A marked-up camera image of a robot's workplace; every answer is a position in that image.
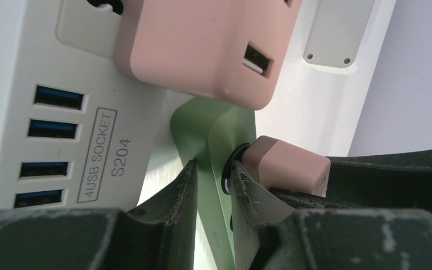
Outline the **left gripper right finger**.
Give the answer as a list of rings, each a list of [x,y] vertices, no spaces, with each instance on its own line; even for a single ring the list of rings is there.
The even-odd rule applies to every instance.
[[[432,269],[432,214],[295,209],[232,163],[237,269]]]

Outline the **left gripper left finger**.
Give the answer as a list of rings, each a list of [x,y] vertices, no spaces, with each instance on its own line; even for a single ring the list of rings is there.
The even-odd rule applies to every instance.
[[[141,205],[0,210],[0,269],[192,269],[197,163]]]

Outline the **green power strip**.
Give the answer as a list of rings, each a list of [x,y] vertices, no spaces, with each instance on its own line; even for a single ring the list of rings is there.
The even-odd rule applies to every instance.
[[[234,269],[231,197],[223,192],[222,174],[230,154],[255,141],[255,112],[194,97],[176,109],[170,130],[182,163],[197,162],[197,210],[215,264],[218,269]]]

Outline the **white power strip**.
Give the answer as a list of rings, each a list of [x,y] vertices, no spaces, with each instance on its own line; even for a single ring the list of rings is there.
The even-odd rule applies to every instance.
[[[0,1],[0,210],[135,207],[165,91],[113,62],[123,1]]]
[[[374,1],[322,0],[304,51],[316,70],[350,74],[365,34]]]

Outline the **pink plug adapter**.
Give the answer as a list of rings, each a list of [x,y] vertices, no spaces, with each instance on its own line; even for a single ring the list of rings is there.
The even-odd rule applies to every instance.
[[[326,196],[331,161],[304,148],[260,136],[243,153],[241,164],[266,189]]]
[[[142,82],[260,110],[301,1],[124,1],[115,66]]]

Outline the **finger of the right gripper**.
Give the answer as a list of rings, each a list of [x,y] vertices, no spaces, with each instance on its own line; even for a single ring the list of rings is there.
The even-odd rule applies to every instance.
[[[325,197],[270,189],[293,208],[424,209],[432,213],[432,150],[331,157]]]

